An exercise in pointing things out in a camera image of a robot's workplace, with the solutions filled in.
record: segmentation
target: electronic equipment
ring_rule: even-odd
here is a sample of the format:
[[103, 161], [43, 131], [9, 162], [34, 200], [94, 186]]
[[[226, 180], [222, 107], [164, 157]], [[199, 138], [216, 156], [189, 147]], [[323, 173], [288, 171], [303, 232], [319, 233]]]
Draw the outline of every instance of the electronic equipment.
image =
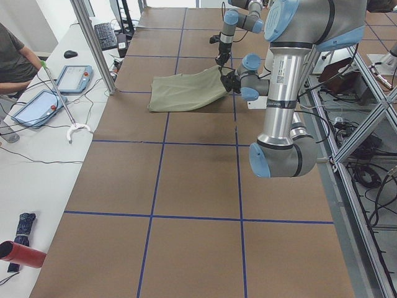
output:
[[95, 34], [97, 35], [100, 49], [102, 51], [117, 48], [116, 36], [114, 35], [110, 23], [101, 23], [94, 26]]
[[55, 93], [43, 90], [11, 116], [11, 119], [23, 126], [38, 129], [62, 107], [62, 101]]
[[127, 36], [124, 33], [119, 33], [117, 34], [116, 38], [117, 38], [118, 56], [120, 58], [124, 58], [128, 50]]
[[70, 59], [70, 58], [73, 58], [73, 57], [78, 56], [78, 54], [77, 54], [77, 52], [75, 52], [75, 51], [67, 50], [67, 51], [64, 52], [63, 56], [64, 56], [66, 59]]
[[66, 65], [56, 80], [56, 86], [62, 94], [80, 94], [87, 88], [91, 76], [90, 65]]
[[367, 165], [360, 165], [354, 169], [354, 179], [366, 188], [378, 188], [381, 184], [379, 174]]
[[358, 102], [360, 106], [376, 103], [375, 96], [372, 94], [371, 89], [368, 87], [368, 84], [365, 82], [361, 74], [359, 74], [355, 80], [353, 90], [360, 99]]
[[[120, 7], [119, 0], [109, 0], [110, 7], [113, 10], [114, 16], [121, 28], [121, 33], [127, 36], [127, 39], [131, 39], [135, 33], [134, 26], [132, 24], [132, 19], [130, 15], [130, 10], [128, 9], [128, 4], [126, 0], [122, 0], [122, 7]], [[122, 10], [125, 14], [125, 19], [122, 17]]]

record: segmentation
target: wall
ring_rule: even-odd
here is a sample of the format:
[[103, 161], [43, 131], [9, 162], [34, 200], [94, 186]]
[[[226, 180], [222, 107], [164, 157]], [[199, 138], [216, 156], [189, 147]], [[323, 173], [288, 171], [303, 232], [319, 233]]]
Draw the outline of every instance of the wall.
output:
[[58, 43], [34, 0], [0, 0], [0, 20], [33, 51], [52, 52]]
[[76, 20], [70, 0], [29, 0], [37, 1], [53, 34], [59, 41], [68, 31], [69, 26]]
[[[45, 18], [47, 19], [56, 39], [61, 40], [69, 26], [76, 22], [76, 15], [70, 0], [36, 0]], [[110, 8], [109, 0], [90, 0], [95, 16], [103, 21], [110, 22], [115, 18]], [[128, 8], [132, 19], [140, 18], [138, 1], [128, 0]]]

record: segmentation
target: person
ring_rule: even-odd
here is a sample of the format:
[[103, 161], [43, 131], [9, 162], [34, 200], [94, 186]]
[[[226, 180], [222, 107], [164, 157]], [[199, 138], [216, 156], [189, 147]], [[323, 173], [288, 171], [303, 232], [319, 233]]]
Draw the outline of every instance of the person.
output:
[[23, 91], [41, 67], [38, 56], [0, 23], [0, 94]]

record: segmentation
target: aluminum frame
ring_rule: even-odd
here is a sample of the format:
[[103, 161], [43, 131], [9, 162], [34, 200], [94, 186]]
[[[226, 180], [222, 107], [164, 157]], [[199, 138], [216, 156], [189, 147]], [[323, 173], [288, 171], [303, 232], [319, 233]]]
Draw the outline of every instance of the aluminum frame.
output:
[[113, 95], [116, 87], [112, 76], [110, 75], [109, 69], [107, 67], [104, 54], [100, 49], [99, 41], [95, 35], [94, 29], [92, 28], [91, 21], [83, 1], [80, 0], [70, 0], [73, 6], [74, 13], [76, 14], [77, 20], [80, 24], [80, 28], [87, 40], [88, 46], [94, 56], [95, 62], [97, 63], [102, 79], [104, 79], [107, 90], [110, 95]]

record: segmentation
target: folded umbrella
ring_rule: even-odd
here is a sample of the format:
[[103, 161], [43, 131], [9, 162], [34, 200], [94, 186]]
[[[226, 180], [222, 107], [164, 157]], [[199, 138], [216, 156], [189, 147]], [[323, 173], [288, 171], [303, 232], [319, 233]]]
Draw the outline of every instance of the folded umbrella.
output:
[[[14, 242], [29, 246], [28, 236], [32, 230], [33, 221], [36, 219], [36, 214], [34, 213], [23, 213], [19, 216], [19, 223], [17, 227], [17, 234]], [[19, 265], [11, 263], [8, 266], [7, 272], [18, 272]]]

